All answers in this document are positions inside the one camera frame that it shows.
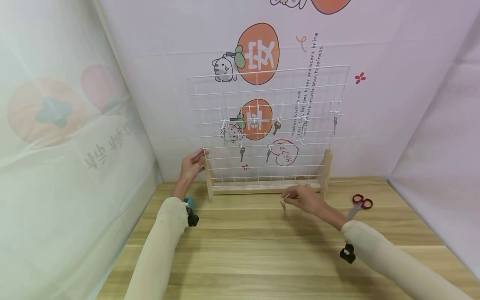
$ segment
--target wire grid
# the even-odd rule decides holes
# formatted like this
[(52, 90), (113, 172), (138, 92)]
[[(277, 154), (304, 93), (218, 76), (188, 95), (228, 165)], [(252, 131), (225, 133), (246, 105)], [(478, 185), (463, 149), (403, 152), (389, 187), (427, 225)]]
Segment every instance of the wire grid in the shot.
[[(266, 71), (272, 77), (263, 85), (242, 75), (254, 74), (258, 83), (266, 72), (237, 73), (236, 80), (220, 82), (217, 75), (189, 77), (197, 130), (216, 186), (316, 178), (334, 118), (341, 123), (348, 71), (348, 65)], [(281, 127), (275, 132), (276, 122)]]

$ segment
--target white backdrop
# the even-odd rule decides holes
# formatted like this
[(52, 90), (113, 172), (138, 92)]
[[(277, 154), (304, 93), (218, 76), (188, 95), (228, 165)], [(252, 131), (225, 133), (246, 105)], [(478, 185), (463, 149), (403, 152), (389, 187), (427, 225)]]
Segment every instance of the white backdrop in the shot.
[(480, 280), (480, 17), (390, 182)]
[[(187, 77), (214, 74), (212, 61), (262, 22), (278, 37), (279, 70), (308, 67), (310, 52), (302, 46), (311, 48), (316, 33), (322, 66), (350, 65), (332, 176), (391, 173), (480, 3), (338, 1), (347, 5), (333, 14), (323, 3), (308, 0), (299, 9), (269, 0), (101, 0), (165, 180), (175, 180), (180, 159), (203, 146)], [(360, 75), (365, 80), (356, 84)]]
[(90, 2), (0, 7), (0, 299), (84, 300), (155, 157)]

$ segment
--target red scissors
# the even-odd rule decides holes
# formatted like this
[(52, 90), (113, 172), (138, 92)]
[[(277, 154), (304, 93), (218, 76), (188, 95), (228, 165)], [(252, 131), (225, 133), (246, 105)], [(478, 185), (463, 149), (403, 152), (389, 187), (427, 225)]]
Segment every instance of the red scissors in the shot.
[(351, 220), (355, 214), (361, 209), (371, 209), (373, 206), (373, 201), (369, 198), (363, 197), (362, 194), (355, 194), (352, 197), (352, 202), (354, 204), (352, 210), (349, 212), (347, 216), (347, 220)]

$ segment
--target scissors blade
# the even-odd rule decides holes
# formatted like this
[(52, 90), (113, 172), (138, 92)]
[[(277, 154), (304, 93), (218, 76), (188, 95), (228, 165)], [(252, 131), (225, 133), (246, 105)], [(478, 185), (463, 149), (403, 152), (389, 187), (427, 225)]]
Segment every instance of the scissors blade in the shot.
[(350, 221), (357, 214), (360, 208), (361, 208), (361, 202), (358, 204), (355, 204), (355, 206), (353, 206), (353, 208), (348, 213), (347, 220)]

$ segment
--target wooden table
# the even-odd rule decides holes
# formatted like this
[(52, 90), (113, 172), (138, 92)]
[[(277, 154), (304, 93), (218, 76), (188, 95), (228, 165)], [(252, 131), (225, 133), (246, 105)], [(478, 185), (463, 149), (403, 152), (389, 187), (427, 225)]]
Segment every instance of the wooden table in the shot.
[[(157, 211), (172, 187), (165, 183), (157, 188), (98, 300), (123, 299)], [(347, 214), (356, 193), (375, 202), (356, 220), (480, 299), (479, 282), (385, 180), (331, 179), (327, 202)], [(215, 196), (209, 203), (205, 184), (197, 183), (188, 195), (197, 205), (200, 222), (185, 229), (177, 245), (164, 299), (409, 299), (360, 260), (349, 265), (340, 259), (345, 243), (338, 231), (292, 206), (285, 216), (278, 194)]]

